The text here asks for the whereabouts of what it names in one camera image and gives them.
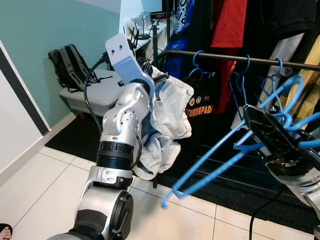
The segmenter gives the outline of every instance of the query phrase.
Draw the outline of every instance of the electrical cable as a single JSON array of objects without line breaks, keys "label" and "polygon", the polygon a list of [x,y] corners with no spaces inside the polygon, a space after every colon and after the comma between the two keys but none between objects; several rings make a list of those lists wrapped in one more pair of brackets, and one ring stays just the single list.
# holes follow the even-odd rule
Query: electrical cable
[{"label": "electrical cable", "polygon": [[269,205],[271,205],[272,203],[274,203],[276,200],[278,200],[278,198],[281,196],[281,194],[283,193],[284,189],[285,189],[286,185],[282,185],[281,189],[279,190],[279,192],[277,193],[277,195],[275,197],[273,197],[270,201],[266,202],[265,204],[263,204],[262,206],[260,206],[257,210],[254,211],[254,213],[251,216],[251,220],[250,220],[250,227],[249,227],[249,240],[252,240],[252,227],[254,225],[254,219],[256,217],[256,215],[259,213],[259,211],[261,211],[262,209],[265,209],[266,207],[268,207]]},{"label": "electrical cable", "polygon": [[133,169],[137,165],[138,161],[140,160],[141,153],[142,153],[142,143],[141,143],[140,137],[137,135],[136,139],[138,140],[138,143],[139,143],[139,150],[138,150],[138,153],[136,155],[135,162],[131,165],[131,169]]},{"label": "electrical cable", "polygon": [[84,96],[84,101],[85,101],[85,105],[86,107],[88,108],[91,116],[93,117],[98,129],[99,129],[99,133],[100,135],[102,134],[103,132],[103,128],[102,128],[102,125],[98,119],[98,117],[95,115],[94,111],[92,110],[91,106],[90,106],[90,103],[88,101],[88,96],[87,96],[87,86],[88,86],[88,82],[89,82],[89,78],[91,76],[91,74],[94,72],[94,70],[104,62],[103,58],[100,58],[99,61],[96,62],[95,65],[93,65],[93,67],[89,70],[85,80],[84,80],[84,89],[83,89],[83,96]]}]

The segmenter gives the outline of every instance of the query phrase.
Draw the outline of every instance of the black rug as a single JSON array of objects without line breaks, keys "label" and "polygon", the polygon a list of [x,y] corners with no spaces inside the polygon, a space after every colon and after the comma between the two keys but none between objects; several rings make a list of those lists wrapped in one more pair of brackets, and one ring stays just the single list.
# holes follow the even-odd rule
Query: black rug
[{"label": "black rug", "polygon": [[[94,162],[99,141],[100,135],[96,124],[90,115],[86,115],[85,119],[81,119],[78,116],[45,146]],[[256,182],[256,176],[252,175],[251,172],[248,177],[245,168],[246,161],[250,160],[245,159],[241,162],[241,166],[231,168],[214,182],[211,182],[193,195],[220,206],[252,215],[258,207],[274,197],[281,186],[268,174],[263,165],[257,164],[257,168],[265,171],[261,171],[258,182]],[[213,171],[215,165],[219,163],[213,162],[212,164],[205,165],[201,169],[202,172]],[[203,176],[204,174],[197,172],[183,186],[182,190],[197,182]],[[179,175],[175,172],[166,171],[163,174],[159,174],[158,183],[171,187],[178,178]],[[250,181],[252,180],[250,178],[256,180],[253,182],[256,185],[251,184]],[[278,201],[261,211],[257,217],[310,234],[313,233],[314,227],[319,224],[315,211],[300,202],[287,188],[285,188]]]}]

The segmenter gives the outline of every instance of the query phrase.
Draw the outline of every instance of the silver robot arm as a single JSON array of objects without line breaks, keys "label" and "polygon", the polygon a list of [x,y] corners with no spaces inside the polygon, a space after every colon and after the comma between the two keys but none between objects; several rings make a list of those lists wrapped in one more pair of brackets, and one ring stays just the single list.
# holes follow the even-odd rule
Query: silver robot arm
[{"label": "silver robot arm", "polygon": [[49,240],[124,240],[130,233],[134,201],[127,188],[155,85],[141,70],[123,34],[108,40],[106,49],[125,87],[102,119],[97,164],[90,169],[74,226]]}]

